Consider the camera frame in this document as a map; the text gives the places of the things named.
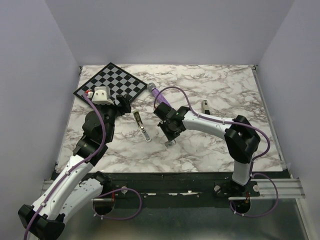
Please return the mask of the grey staple strips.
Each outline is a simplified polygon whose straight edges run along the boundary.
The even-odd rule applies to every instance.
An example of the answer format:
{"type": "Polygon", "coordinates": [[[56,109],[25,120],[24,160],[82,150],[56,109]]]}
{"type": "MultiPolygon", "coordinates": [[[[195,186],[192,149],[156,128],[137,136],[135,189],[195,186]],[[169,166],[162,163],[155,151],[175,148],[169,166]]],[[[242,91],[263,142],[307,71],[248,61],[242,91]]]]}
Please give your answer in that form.
{"type": "Polygon", "coordinates": [[[164,143],[164,145],[167,147],[167,148],[169,148],[169,147],[172,147],[172,146],[174,146],[176,144],[176,141],[175,140],[171,140],[171,141],[166,141],[165,143],[164,143]]]}

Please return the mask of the grey green stapler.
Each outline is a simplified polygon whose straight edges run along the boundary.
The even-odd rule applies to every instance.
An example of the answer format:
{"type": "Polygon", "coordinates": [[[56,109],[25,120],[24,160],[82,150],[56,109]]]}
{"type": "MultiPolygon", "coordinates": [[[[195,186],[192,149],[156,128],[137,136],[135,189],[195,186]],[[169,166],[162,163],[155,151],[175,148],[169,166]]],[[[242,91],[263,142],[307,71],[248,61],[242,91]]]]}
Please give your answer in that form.
{"type": "Polygon", "coordinates": [[[136,121],[136,123],[137,123],[137,126],[138,126],[138,128],[139,128],[139,131],[142,133],[142,136],[143,136],[144,140],[145,140],[147,143],[150,142],[152,139],[151,139],[151,137],[149,136],[149,134],[147,133],[146,128],[145,128],[145,126],[144,126],[144,124],[143,124],[143,121],[142,121],[142,119],[141,119],[140,113],[139,113],[137,110],[135,110],[135,111],[133,112],[133,117],[134,117],[134,119],[135,119],[135,121],[136,121]]]}

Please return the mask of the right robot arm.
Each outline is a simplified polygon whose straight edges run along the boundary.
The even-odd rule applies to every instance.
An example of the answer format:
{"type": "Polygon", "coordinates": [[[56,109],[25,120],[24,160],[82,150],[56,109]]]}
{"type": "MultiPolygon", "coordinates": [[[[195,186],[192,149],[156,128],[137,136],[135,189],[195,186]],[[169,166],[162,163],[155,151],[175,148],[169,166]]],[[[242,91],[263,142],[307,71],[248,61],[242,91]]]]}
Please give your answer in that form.
{"type": "Polygon", "coordinates": [[[154,114],[160,119],[158,126],[169,142],[186,130],[199,131],[224,140],[234,160],[230,191],[236,196],[247,192],[253,155],[261,138],[244,116],[218,118],[193,112],[186,106],[175,110],[164,102],[155,108],[154,114]]]}

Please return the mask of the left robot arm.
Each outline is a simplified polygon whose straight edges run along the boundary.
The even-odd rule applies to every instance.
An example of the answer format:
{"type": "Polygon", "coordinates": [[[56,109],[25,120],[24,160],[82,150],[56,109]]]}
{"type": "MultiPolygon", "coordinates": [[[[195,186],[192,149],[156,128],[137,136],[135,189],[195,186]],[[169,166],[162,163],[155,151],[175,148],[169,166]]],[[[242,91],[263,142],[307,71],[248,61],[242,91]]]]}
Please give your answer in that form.
{"type": "Polygon", "coordinates": [[[27,239],[29,234],[39,240],[56,240],[67,222],[96,196],[107,197],[111,185],[90,178],[79,183],[104,156],[107,144],[113,140],[116,118],[131,112],[129,96],[117,95],[119,105],[106,93],[89,92],[83,95],[92,111],[85,116],[83,135],[76,144],[66,166],[50,187],[32,205],[24,204],[18,211],[27,239]]]}

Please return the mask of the black grey chessboard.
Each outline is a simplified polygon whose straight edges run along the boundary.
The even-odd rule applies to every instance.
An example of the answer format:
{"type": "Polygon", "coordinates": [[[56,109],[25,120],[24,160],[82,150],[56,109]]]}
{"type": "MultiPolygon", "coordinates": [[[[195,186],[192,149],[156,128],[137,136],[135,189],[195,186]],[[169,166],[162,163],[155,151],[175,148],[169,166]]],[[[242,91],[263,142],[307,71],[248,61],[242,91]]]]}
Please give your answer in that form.
{"type": "Polygon", "coordinates": [[[128,95],[132,103],[146,88],[147,84],[124,69],[110,62],[93,77],[81,85],[73,94],[83,102],[83,94],[96,87],[109,87],[110,98],[118,106],[117,95],[128,95]]]}

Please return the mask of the purple glitter microphone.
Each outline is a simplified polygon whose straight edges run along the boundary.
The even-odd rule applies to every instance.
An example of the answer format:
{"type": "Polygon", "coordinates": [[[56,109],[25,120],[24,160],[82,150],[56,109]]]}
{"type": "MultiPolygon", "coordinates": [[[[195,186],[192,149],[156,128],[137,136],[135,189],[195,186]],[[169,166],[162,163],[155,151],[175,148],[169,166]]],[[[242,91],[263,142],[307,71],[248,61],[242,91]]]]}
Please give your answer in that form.
{"type": "Polygon", "coordinates": [[[147,84],[147,89],[156,98],[156,102],[158,102],[159,104],[165,103],[168,106],[171,106],[169,102],[166,100],[166,98],[160,93],[159,89],[156,87],[156,85],[153,82],[147,84]]]}

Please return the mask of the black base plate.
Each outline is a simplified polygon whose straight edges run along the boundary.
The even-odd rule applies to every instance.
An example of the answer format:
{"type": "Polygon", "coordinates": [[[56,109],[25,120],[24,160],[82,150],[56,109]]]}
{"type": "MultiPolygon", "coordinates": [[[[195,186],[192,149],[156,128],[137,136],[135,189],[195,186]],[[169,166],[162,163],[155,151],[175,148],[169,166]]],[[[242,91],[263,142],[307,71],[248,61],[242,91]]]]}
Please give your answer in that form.
{"type": "Polygon", "coordinates": [[[83,187],[90,180],[97,180],[102,193],[119,188],[135,190],[119,191],[99,200],[93,206],[101,213],[112,207],[135,209],[139,199],[142,207],[149,209],[168,208],[227,208],[234,200],[242,209],[248,210],[250,200],[260,195],[256,181],[239,186],[232,181],[230,172],[191,173],[88,173],[77,181],[83,187]]]}

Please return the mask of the aluminium frame rail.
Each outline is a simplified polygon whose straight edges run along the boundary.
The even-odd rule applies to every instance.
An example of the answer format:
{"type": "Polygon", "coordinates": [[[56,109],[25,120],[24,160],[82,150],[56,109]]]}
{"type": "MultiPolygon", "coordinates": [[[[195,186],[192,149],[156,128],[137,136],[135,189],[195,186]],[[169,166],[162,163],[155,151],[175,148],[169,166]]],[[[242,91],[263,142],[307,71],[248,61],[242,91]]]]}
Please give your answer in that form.
{"type": "MultiPolygon", "coordinates": [[[[274,199],[278,201],[279,199],[298,199],[304,198],[305,194],[301,185],[301,182],[296,178],[286,178],[282,173],[273,173],[273,172],[265,172],[265,173],[254,173],[249,181],[255,181],[257,183],[257,190],[259,191],[259,196],[256,196],[249,201],[249,209],[245,210],[241,208],[241,205],[237,204],[236,201],[230,200],[229,206],[224,208],[230,208],[236,215],[239,216],[247,216],[248,211],[251,207],[251,202],[253,200],[267,200],[267,199],[274,199]]],[[[107,195],[111,195],[114,193],[122,192],[122,191],[130,191],[134,192],[134,189],[130,188],[118,188],[111,190],[107,193],[100,193],[94,198],[92,198],[89,202],[92,202],[92,207],[96,216],[101,217],[102,219],[108,219],[110,216],[110,212],[115,207],[112,207],[105,213],[99,212],[96,207],[93,205],[95,200],[100,200],[102,197],[107,195]]],[[[140,211],[142,208],[142,199],[138,200],[138,206],[135,208],[140,211]]]]}

